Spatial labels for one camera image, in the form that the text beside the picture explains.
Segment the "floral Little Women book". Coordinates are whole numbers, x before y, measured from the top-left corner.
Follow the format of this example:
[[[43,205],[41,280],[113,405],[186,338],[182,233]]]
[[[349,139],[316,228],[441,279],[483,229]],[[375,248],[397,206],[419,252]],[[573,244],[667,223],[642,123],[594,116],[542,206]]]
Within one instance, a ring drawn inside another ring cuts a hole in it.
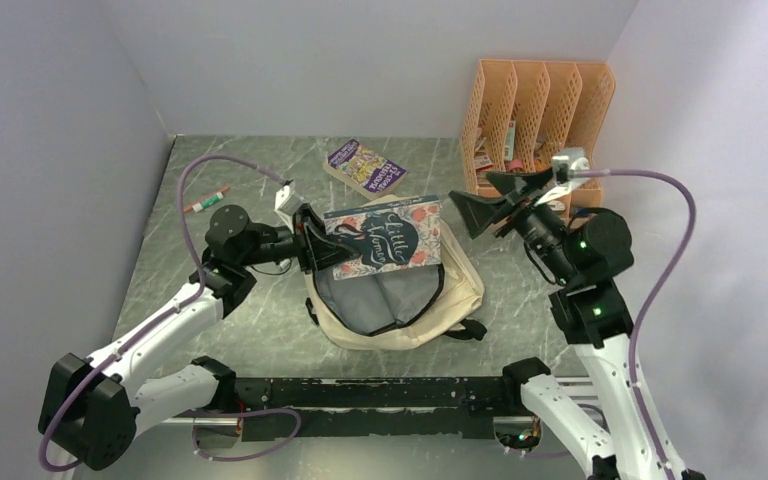
[[[336,266],[341,281],[442,263],[442,201],[437,195],[383,201],[323,215],[326,234],[357,251]]]

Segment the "beige canvas backpack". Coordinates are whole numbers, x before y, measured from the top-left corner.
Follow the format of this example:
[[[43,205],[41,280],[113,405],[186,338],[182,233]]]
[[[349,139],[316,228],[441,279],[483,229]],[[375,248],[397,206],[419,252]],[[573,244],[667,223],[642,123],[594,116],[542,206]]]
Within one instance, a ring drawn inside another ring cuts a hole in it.
[[[365,205],[412,197],[388,195]],[[438,337],[480,341],[473,318],[484,283],[442,218],[442,263],[337,281],[336,265],[306,275],[309,317],[334,344],[350,350],[409,350]]]

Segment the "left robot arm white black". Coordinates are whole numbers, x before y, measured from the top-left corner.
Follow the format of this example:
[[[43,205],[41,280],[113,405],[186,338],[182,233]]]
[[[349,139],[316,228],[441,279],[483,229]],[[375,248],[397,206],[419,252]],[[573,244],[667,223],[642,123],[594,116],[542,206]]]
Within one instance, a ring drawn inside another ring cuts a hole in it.
[[[327,235],[308,204],[280,227],[252,222],[241,206],[222,207],[212,214],[205,240],[195,272],[157,312],[86,357],[66,354],[55,362],[38,423],[45,470],[105,469],[139,435],[188,410],[242,413],[236,374],[215,359],[203,356],[175,374],[151,375],[168,354],[245,301],[256,284],[250,267],[295,258],[310,273],[360,255]]]

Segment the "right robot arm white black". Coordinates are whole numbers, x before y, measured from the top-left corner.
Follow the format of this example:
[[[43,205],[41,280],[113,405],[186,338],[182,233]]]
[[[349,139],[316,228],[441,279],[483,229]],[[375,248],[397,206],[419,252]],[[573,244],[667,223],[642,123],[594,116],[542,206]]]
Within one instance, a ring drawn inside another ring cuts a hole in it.
[[[603,207],[584,207],[568,220],[548,206],[548,183],[569,186],[595,172],[492,172],[497,198],[453,191],[450,199],[471,238],[492,230],[518,234],[526,255],[551,273],[550,311],[594,388],[595,421],[537,358],[507,365],[499,391],[510,413],[529,411],[576,460],[588,479],[696,479],[670,441],[637,353],[642,315],[632,315],[616,285],[634,262],[626,220]]]

